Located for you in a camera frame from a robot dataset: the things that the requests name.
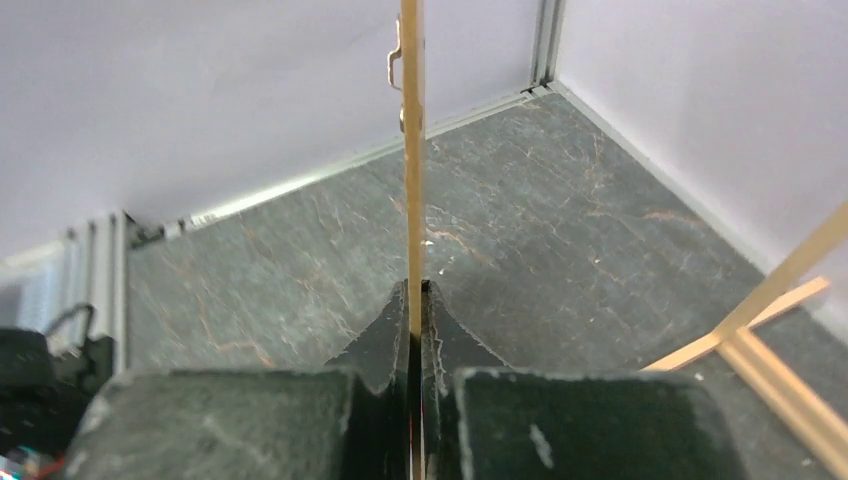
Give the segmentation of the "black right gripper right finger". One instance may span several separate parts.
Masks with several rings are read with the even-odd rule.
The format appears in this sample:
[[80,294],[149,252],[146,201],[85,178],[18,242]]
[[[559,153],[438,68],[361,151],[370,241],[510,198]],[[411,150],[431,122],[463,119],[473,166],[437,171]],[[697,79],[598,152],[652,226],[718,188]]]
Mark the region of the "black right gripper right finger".
[[742,479],[716,400],[672,373],[509,367],[422,285],[430,479]]

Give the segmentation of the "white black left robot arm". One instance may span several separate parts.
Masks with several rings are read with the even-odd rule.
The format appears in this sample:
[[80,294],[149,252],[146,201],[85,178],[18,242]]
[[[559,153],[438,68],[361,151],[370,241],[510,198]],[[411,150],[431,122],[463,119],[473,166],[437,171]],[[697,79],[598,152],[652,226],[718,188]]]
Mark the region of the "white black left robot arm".
[[1,455],[29,449],[55,456],[69,446],[97,392],[114,374],[115,341],[89,337],[96,309],[82,303],[61,314],[50,333],[81,315],[82,344],[58,355],[44,334],[1,329]]

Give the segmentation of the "brown fibreboard backing board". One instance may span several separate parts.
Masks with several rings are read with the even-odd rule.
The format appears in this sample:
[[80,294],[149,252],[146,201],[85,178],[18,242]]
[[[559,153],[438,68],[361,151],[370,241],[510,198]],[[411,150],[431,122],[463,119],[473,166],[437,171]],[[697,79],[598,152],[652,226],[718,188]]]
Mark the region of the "brown fibreboard backing board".
[[402,0],[396,22],[397,46],[387,57],[390,85],[402,93],[400,124],[404,134],[407,213],[407,308],[410,337],[408,388],[411,428],[411,477],[426,477],[422,406],[422,282],[425,266],[425,28],[423,3]]

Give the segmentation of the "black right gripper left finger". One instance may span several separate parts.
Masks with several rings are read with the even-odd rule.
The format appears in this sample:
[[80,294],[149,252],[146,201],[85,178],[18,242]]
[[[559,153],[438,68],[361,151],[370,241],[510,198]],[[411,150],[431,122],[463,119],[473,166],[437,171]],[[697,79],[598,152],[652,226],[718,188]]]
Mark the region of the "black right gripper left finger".
[[405,283],[319,368],[113,377],[82,418],[66,479],[406,479]]

